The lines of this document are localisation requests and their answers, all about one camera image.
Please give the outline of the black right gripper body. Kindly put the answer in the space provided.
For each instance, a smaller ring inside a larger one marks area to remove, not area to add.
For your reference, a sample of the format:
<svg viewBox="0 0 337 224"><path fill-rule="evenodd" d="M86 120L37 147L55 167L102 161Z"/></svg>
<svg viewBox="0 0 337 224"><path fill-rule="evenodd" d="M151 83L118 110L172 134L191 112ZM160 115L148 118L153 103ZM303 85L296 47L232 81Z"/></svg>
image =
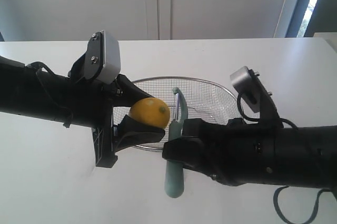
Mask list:
<svg viewBox="0 0 337 224"><path fill-rule="evenodd" d="M271 184L272 176L266 169L275 166L276 133L276 128L246 124L242 119L231 119L227 125L188 119L183 136L196 138L201 154L192 150L194 160L184 167L228 186Z"/></svg>

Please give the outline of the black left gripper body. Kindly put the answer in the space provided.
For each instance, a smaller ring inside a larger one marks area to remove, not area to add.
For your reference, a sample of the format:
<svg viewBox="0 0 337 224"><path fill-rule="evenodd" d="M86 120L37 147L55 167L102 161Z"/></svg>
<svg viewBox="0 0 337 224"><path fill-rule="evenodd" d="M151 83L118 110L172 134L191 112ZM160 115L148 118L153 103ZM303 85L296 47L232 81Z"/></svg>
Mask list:
<svg viewBox="0 0 337 224"><path fill-rule="evenodd" d="M77 59L69 76L54 78L52 98L65 113L64 126L81 125L92 129L95 165L111 168L117 161L113 147L113 95L116 88L98 80L84 79L85 53Z"/></svg>

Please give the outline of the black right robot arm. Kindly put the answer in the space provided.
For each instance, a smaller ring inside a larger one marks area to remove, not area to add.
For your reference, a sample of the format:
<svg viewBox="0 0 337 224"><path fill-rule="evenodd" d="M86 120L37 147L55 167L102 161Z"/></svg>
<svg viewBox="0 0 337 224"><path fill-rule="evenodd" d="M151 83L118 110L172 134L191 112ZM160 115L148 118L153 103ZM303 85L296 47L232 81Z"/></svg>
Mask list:
<svg viewBox="0 0 337 224"><path fill-rule="evenodd" d="M164 144L162 157L226 186L246 183L324 188L336 186L336 127L226 125L188 119L183 134Z"/></svg>

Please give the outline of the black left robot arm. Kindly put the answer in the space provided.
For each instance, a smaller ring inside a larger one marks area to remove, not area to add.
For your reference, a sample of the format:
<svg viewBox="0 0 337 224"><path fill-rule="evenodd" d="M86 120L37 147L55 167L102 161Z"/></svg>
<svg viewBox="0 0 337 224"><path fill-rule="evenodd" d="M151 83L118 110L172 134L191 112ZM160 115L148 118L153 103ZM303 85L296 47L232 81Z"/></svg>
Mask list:
<svg viewBox="0 0 337 224"><path fill-rule="evenodd" d="M80 125L92 129L95 165L111 168L116 153L145 143L160 142L165 130L125 115L113 123L115 107L131 107L150 95L120 74L111 84L55 74L42 62L25 65L1 57L1 112Z"/></svg>

